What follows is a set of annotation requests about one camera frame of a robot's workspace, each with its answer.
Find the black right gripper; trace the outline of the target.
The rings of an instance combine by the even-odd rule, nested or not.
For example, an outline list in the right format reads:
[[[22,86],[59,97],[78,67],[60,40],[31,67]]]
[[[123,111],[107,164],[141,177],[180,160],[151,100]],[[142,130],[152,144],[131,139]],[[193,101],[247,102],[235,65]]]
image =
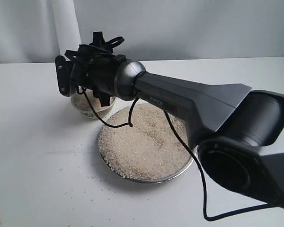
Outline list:
[[[101,106],[110,106],[114,77],[123,63],[123,55],[107,50],[103,32],[93,32],[91,45],[81,44],[76,51],[70,51],[70,61],[73,62],[71,83],[92,89]]]

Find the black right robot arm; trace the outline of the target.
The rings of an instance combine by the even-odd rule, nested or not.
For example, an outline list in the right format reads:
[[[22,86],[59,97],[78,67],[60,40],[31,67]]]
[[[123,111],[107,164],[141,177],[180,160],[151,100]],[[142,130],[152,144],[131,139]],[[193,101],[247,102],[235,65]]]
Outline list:
[[[124,39],[95,32],[65,56],[70,82],[111,96],[140,98],[185,121],[188,145],[223,188],[284,208],[284,94],[243,84],[208,85],[149,73],[138,61],[113,54]]]

